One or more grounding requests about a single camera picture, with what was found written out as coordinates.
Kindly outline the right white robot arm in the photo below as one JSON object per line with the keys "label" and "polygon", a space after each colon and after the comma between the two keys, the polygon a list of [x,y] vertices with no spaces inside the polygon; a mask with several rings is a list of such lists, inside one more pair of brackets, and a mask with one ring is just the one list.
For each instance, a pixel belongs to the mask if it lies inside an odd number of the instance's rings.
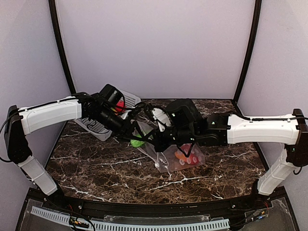
{"label": "right white robot arm", "polygon": [[257,193],[269,196],[294,170],[308,164],[308,125],[300,109],[292,114],[246,117],[237,114],[211,114],[202,117],[191,99],[178,99],[165,109],[151,106],[158,123],[154,148],[165,151],[176,145],[226,146],[245,142],[283,143],[284,149],[270,169],[260,177]]}

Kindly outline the dark red toy fruit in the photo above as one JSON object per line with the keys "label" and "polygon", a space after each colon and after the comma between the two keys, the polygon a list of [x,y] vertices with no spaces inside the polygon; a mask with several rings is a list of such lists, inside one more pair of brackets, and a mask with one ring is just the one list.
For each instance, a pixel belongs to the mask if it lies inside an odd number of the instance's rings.
{"label": "dark red toy fruit", "polygon": [[188,153],[190,147],[192,146],[192,149],[191,149],[191,153],[195,153],[195,147],[194,147],[194,144],[184,144],[182,145],[180,148],[185,152],[185,153]]}

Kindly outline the red toy orange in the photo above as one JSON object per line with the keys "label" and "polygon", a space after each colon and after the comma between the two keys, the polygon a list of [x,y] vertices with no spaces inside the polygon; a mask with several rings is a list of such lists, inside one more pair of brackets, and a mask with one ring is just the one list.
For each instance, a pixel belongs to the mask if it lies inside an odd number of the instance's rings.
{"label": "red toy orange", "polygon": [[120,101],[116,104],[115,110],[116,110],[118,113],[123,112],[123,111],[125,110],[125,103],[124,103],[124,101],[120,100]]}

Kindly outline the green toy cucumber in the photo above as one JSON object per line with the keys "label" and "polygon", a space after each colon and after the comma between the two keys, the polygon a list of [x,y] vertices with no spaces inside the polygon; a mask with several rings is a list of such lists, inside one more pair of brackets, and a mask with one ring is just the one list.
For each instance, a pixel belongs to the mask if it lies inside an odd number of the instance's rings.
{"label": "green toy cucumber", "polygon": [[138,138],[141,138],[141,140],[130,140],[130,144],[132,147],[134,148],[138,148],[138,147],[142,147],[144,144],[147,143],[147,141],[144,141],[143,138],[141,137],[140,134],[136,134],[136,135],[133,135],[134,137],[138,137]]}

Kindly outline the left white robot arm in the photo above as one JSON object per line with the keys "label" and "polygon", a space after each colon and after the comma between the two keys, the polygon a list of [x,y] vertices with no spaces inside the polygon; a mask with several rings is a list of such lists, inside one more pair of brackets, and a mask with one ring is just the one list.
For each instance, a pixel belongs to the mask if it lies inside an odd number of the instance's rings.
{"label": "left white robot arm", "polygon": [[26,136],[45,127],[61,122],[88,118],[116,135],[132,138],[135,129],[132,118],[144,107],[143,102],[133,107],[117,103],[124,95],[110,84],[94,94],[80,92],[64,99],[32,106],[9,108],[7,119],[1,126],[7,151],[7,163],[16,164],[47,196],[59,191],[59,186],[45,167],[34,157]]}

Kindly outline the red orange toy mango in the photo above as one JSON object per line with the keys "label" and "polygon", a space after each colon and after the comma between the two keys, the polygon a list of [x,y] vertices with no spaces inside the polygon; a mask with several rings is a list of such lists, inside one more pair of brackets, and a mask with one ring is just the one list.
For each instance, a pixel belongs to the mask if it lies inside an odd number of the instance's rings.
{"label": "red orange toy mango", "polygon": [[191,153],[189,157],[185,157],[185,155],[180,152],[175,152],[175,157],[179,160],[180,165],[197,165],[202,162],[202,157],[198,154]]}

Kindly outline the clear dotted zip top bag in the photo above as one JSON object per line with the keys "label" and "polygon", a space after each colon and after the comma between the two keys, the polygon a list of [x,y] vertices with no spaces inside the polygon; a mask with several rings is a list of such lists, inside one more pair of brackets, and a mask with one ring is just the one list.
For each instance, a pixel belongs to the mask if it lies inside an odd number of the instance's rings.
{"label": "clear dotted zip top bag", "polygon": [[[146,124],[145,122],[138,122],[141,129],[149,134],[154,129],[150,125]],[[144,144],[142,147],[138,147],[139,151],[141,151],[146,156],[150,157],[154,161],[155,167],[159,170],[159,172],[174,172],[178,170],[182,170],[185,168],[190,168],[194,166],[200,166],[205,163],[205,156],[202,153],[202,151],[199,149],[197,145],[194,144],[195,147],[195,154],[198,154],[202,157],[202,162],[197,165],[180,165],[179,160],[175,157],[175,152],[180,151],[182,152],[185,157],[189,157],[191,154],[191,149],[193,146],[190,147],[188,153],[185,153],[180,147],[177,147],[176,145],[169,146],[164,152],[156,152],[154,149],[154,146],[150,143]]]}

